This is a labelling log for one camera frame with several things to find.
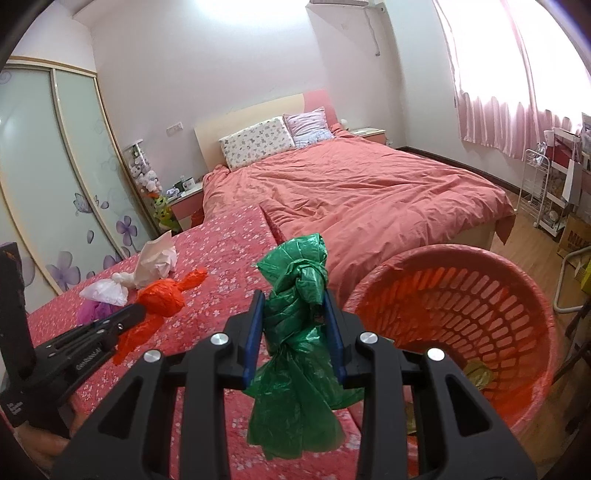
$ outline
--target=light switch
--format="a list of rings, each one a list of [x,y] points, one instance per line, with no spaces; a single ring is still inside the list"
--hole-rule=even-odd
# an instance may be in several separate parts
[[[168,128],[166,129],[166,134],[167,134],[169,137],[172,137],[174,134],[176,134],[176,133],[180,132],[182,129],[183,129],[183,124],[182,124],[181,122],[179,122],[179,123],[177,123],[177,124],[174,124],[174,125],[173,125],[173,126],[171,126],[171,127],[168,127]]]

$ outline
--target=red floral bedspread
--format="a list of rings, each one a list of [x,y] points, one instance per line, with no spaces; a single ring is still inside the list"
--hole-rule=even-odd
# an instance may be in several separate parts
[[[99,404],[146,350],[157,348],[166,355],[185,351],[201,338],[221,331],[230,315],[247,310],[254,290],[269,292],[269,285],[255,263],[277,244],[258,206],[218,215],[204,225],[177,235],[174,242],[178,252],[174,278],[183,278],[196,267],[206,267],[209,276],[200,287],[185,292],[187,306],[178,315],[167,319],[148,343],[136,349],[118,367],[107,362],[78,390],[87,413]],[[75,326],[76,312],[83,301],[78,295],[80,290],[114,272],[132,271],[136,262],[137,256],[122,261],[32,313],[29,326],[33,342],[36,345],[45,342]],[[241,392],[225,392],[228,452],[234,480],[346,480],[355,477],[360,435],[348,411],[337,412],[347,435],[338,450],[306,454],[300,460],[267,462],[259,447],[246,443],[252,404],[253,400]],[[177,412],[171,444],[173,478],[178,478],[180,421]]]

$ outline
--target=black clamp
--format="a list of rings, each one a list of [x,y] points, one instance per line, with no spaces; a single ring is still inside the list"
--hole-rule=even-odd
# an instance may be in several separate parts
[[[69,438],[69,397],[115,353],[119,335],[145,317],[133,304],[33,347],[16,244],[0,248],[0,351],[6,374],[0,407],[14,427],[29,423]]]
[[[229,480],[223,390],[243,390],[256,368],[264,296],[186,353],[151,350],[88,418],[54,480],[166,480],[177,390],[185,388],[180,479]],[[355,315],[324,302],[333,369],[345,388],[365,388],[357,478],[407,479],[402,386],[413,389],[420,480],[534,480],[535,468],[496,411],[439,349],[397,349]]]

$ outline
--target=red laundry basket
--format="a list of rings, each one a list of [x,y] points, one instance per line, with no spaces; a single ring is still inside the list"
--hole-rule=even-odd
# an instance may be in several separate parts
[[[514,434],[541,407],[557,362],[554,315],[536,283],[507,259],[465,245],[430,245],[391,258],[355,288],[344,310],[397,347],[482,360],[482,392]],[[417,444],[408,438],[409,467]]]

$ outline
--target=baseboard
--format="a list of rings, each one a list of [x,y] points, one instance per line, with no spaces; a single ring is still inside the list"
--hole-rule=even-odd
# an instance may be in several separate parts
[[[513,193],[519,195],[519,187],[516,187],[512,183],[509,183],[508,181],[500,179],[499,177],[495,177],[494,175],[491,175],[490,173],[487,173],[485,171],[478,170],[477,168],[471,167],[470,165],[460,163],[456,160],[452,160],[451,158],[442,157],[441,155],[437,155],[435,153],[425,152],[424,150],[419,150],[418,148],[400,147],[400,148],[397,148],[397,150],[400,150],[402,152],[412,153],[415,155],[419,155],[420,157],[430,158],[431,160],[437,160],[437,161],[440,161],[441,163],[445,163],[446,165],[451,165],[452,167],[463,168],[464,170],[471,171],[472,173],[476,173],[477,175],[484,177],[489,182],[494,183],[495,185],[498,185],[499,187],[504,188],[505,190],[509,190],[510,192],[513,192]]]

